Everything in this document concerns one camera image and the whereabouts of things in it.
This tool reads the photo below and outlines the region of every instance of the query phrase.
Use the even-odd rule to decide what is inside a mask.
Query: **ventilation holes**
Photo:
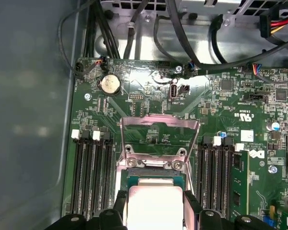
[[[255,12],[256,10],[247,10],[243,15],[253,15]]]

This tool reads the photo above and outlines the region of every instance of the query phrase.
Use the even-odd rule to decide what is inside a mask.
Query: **ram slot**
[[[92,199],[91,199],[91,215],[96,211],[100,210],[99,205],[99,190],[100,190],[100,176],[102,168],[102,153],[103,153],[103,144],[98,143],[94,145],[93,154],[94,154],[94,163],[93,163],[93,172],[92,172]]]
[[[209,182],[209,209],[214,209],[214,191],[216,183],[216,158],[214,149],[210,151],[209,163],[210,163],[210,182]]]
[[[203,154],[204,150],[201,145],[198,146],[197,151],[197,158],[196,158],[196,180],[195,180],[195,197],[198,200],[198,202],[201,204],[201,190],[202,190],[202,181],[201,181],[201,175],[203,171]]]
[[[71,213],[78,214],[79,192],[82,171],[83,142],[76,142],[75,164],[73,170]]]
[[[216,156],[216,173],[215,173],[215,210],[221,210],[222,208],[222,194],[221,194],[221,187],[222,187],[222,152],[220,150],[215,151]]]
[[[213,188],[213,155],[212,150],[206,150],[206,183],[205,183],[205,198],[206,198],[206,208],[212,208],[213,199],[211,199],[211,188]]]
[[[90,208],[88,206],[90,195],[91,195],[91,179],[92,179],[92,157],[93,157],[93,144],[87,144],[85,166],[84,166],[84,188],[82,198],[82,215],[86,218],[90,218]]]
[[[103,184],[104,184],[104,191],[102,194],[102,209],[109,208],[109,194],[110,194],[110,181],[111,181],[111,168],[112,168],[112,146],[106,146],[106,153],[105,153],[105,160],[104,160],[104,177],[103,177]]]

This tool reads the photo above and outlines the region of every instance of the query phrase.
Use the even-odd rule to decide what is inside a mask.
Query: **microchip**
[[[208,115],[208,111],[207,108],[202,108],[202,115]]]
[[[83,130],[81,137],[84,139],[89,139],[90,138],[90,131],[89,130]]]
[[[235,205],[240,206],[240,195],[238,193],[234,192],[233,200]]]
[[[104,140],[110,140],[111,139],[111,133],[110,132],[104,132],[102,135],[102,138]]]
[[[152,144],[156,144],[156,137],[152,137]]]
[[[279,140],[281,138],[281,133],[280,132],[271,132],[270,138],[272,140]]]
[[[268,150],[273,150],[273,144],[272,143],[268,143]]]
[[[211,138],[209,136],[203,136],[203,144],[211,144]]]
[[[273,150],[278,150],[278,144],[273,144]]]
[[[234,154],[234,167],[239,170],[242,169],[241,156],[238,154]]]
[[[275,98],[277,101],[287,101],[287,90],[276,89]]]
[[[208,117],[201,117],[200,123],[207,125],[208,124]]]
[[[221,90],[232,90],[232,81],[231,80],[222,80],[221,81]]]

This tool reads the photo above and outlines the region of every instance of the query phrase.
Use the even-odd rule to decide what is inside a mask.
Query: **green circuit board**
[[[78,65],[86,69],[94,61],[92,58],[80,58]],[[213,139],[225,133],[232,139],[233,146],[244,145],[244,151],[239,152],[240,171],[231,173],[237,179],[231,189],[237,191],[235,197],[229,200],[230,219],[239,214],[250,214],[262,219],[269,215],[271,205],[276,208],[284,205],[284,198],[288,197],[288,86],[266,84],[244,68],[208,72],[190,71],[188,66],[182,66],[182,71],[177,72],[176,66],[176,63],[164,61],[108,59],[107,71],[96,67],[90,74],[76,78],[70,136],[73,130],[79,130],[80,135],[89,133],[90,136],[94,131],[100,131],[101,136],[104,135],[110,141],[96,150],[94,146],[89,147],[89,143],[80,148],[70,138],[62,215],[73,210],[81,212],[79,204],[72,204],[72,200],[83,194],[83,189],[87,189],[86,194],[91,196],[84,201],[86,205],[91,205],[97,199],[97,205],[88,212],[114,204],[115,167],[122,150],[120,119],[126,116],[143,117],[146,114],[174,115],[179,119],[200,122],[197,145],[190,159],[195,189],[198,147],[204,137]],[[120,80],[120,91],[115,95],[106,95],[100,88],[100,81],[109,74]],[[274,81],[288,79],[288,69],[261,68],[261,74]],[[169,95],[172,84],[177,87],[175,97]],[[272,122],[280,124],[279,131],[268,130],[267,126]],[[179,148],[189,145],[192,135],[192,130],[153,124],[151,127],[128,128],[126,142],[132,145],[135,152],[175,155]],[[78,152],[85,154],[91,151],[102,152],[99,168],[93,169],[88,165],[83,169],[83,158],[82,162],[75,164],[79,160]],[[84,160],[90,162],[92,157],[89,155]],[[269,171],[271,165],[277,168],[276,173]],[[96,173],[99,182],[94,198],[90,188],[96,184],[89,178],[96,177]],[[78,184],[88,182],[88,185],[73,195],[76,177],[82,178]]]

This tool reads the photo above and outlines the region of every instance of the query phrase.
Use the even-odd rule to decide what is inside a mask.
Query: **black dimm slot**
[[[220,171],[221,171],[221,186],[220,186],[220,207],[219,211],[223,214],[223,204],[224,204],[224,190],[225,190],[225,159],[224,159],[224,151],[220,151],[221,154],[221,162],[220,162]]]
[[[216,150],[216,210],[220,210],[222,207],[221,203],[221,186],[222,186],[222,177],[221,177],[221,163],[222,163],[222,152]]]
[[[88,201],[90,197],[90,180],[92,172],[92,156],[93,156],[93,145],[89,143],[87,145],[86,151],[86,163],[85,163],[85,177],[84,177],[84,189],[83,189],[83,198],[82,198],[82,215],[88,218]]]
[[[202,190],[202,182],[201,182],[201,175],[203,171],[203,148],[201,145],[198,146],[198,154],[197,154],[197,161],[196,161],[196,183],[195,183],[195,197],[198,202],[201,204],[201,190]]]
[[[214,190],[215,190],[215,151],[210,151],[210,191],[209,191],[209,200],[210,200],[210,209],[214,208]]]
[[[211,149],[206,151],[206,189],[205,189],[205,193],[206,193],[206,208],[211,209],[211,187],[213,187],[212,183],[212,151]]]
[[[207,209],[207,184],[208,184],[208,150],[205,150],[204,155],[204,170],[202,173],[202,183],[203,183],[203,191],[202,191],[202,201],[203,201],[203,209]]]
[[[71,198],[71,212],[74,214],[78,213],[82,152],[83,152],[83,143],[76,142],[76,154],[75,154],[75,165],[73,170],[73,186],[72,186],[72,198]]]
[[[231,183],[230,183],[230,179],[231,179],[231,161],[232,161],[232,152],[233,151],[227,151],[226,152],[226,174],[227,174],[227,187],[226,187],[226,209],[225,209],[225,217],[227,219],[230,218],[229,216],[229,201],[230,201],[230,187],[231,187]]]
[[[105,154],[105,165],[104,165],[104,192],[103,192],[103,207],[102,209],[109,208],[109,194],[110,194],[110,177],[111,177],[111,166],[112,166],[112,146],[106,146]]]
[[[85,199],[87,197],[87,167],[88,167],[88,155],[89,155],[89,143],[86,141],[85,143],[85,149],[83,151],[83,157],[82,157],[82,175],[81,175],[81,214],[85,215]]]
[[[101,174],[101,161],[102,161],[103,145],[96,145],[94,154],[94,168],[92,176],[92,201],[91,213],[92,215],[98,210],[99,206],[99,187],[100,187],[100,174]]]

